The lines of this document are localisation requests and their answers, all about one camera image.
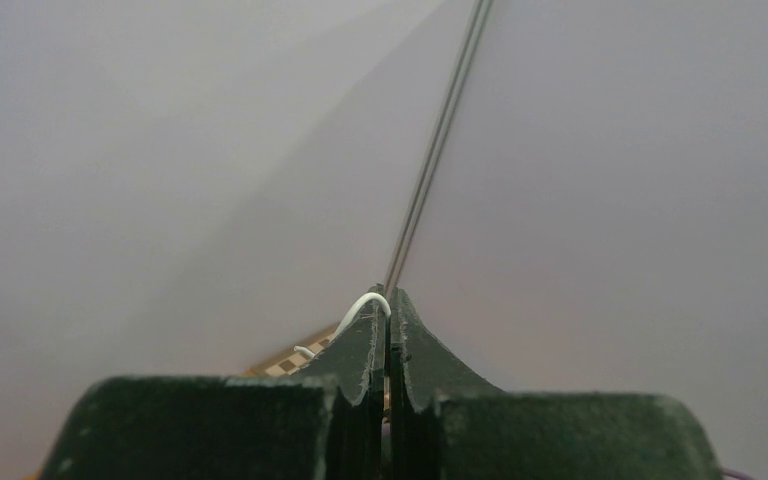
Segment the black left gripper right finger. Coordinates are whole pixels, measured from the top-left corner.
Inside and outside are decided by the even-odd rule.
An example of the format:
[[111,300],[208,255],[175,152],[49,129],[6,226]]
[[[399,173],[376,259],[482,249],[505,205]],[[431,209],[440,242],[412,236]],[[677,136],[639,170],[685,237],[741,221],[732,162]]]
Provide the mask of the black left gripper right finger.
[[392,472],[397,479],[718,479],[704,428],[649,393],[507,392],[390,301]]

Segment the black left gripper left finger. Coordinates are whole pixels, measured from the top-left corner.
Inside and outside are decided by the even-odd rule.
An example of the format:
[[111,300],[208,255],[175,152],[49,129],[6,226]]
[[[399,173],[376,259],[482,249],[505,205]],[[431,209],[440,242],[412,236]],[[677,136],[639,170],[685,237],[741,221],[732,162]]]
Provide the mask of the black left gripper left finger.
[[44,479],[374,479],[388,305],[374,286],[285,377],[117,376],[74,405]]

